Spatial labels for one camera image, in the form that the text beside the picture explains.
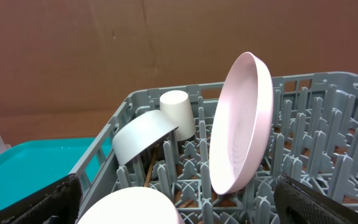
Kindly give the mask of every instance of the teal tray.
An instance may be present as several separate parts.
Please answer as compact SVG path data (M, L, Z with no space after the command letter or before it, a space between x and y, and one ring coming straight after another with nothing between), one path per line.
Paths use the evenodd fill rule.
M66 176L94 138L29 141L0 155L0 210ZM102 150L107 157L111 142ZM86 168L92 181L99 170L93 157Z

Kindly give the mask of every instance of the wooden chopstick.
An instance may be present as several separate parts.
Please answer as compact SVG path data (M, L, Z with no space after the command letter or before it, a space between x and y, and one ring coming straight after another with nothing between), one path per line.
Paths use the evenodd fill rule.
M189 207L194 201L193 200L189 200L185 203L183 203L182 205L180 205L181 208L187 208Z
M158 146L154 149L153 157L152 157L152 160L149 165L149 171L147 171L146 181L144 182L144 187L148 187L149 183L151 181L153 166L154 166L154 162L157 158L157 154L158 154Z

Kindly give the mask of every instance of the white plate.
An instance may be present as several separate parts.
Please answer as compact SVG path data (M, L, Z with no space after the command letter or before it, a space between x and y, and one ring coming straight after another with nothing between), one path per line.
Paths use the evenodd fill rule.
M184 224L169 198L147 187L128 187L105 196L78 222L110 223Z
M234 62L216 108L209 149L217 194L245 187L258 169L272 125L273 85L266 65L246 52Z

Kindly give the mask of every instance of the white cup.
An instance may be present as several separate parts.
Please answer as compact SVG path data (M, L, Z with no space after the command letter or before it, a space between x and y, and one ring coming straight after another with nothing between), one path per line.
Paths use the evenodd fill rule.
M147 187L128 187L105 196L78 222L96 223L184 224L169 198Z
M194 136L196 124L187 92L172 90L164 93L160 97L160 111L178 126L175 131L177 141Z

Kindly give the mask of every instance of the brown wall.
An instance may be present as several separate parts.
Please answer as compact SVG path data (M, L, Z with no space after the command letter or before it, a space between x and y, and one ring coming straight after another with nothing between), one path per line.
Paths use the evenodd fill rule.
M358 0L0 0L0 132L92 136L130 92L223 81L245 51L273 76L358 73Z

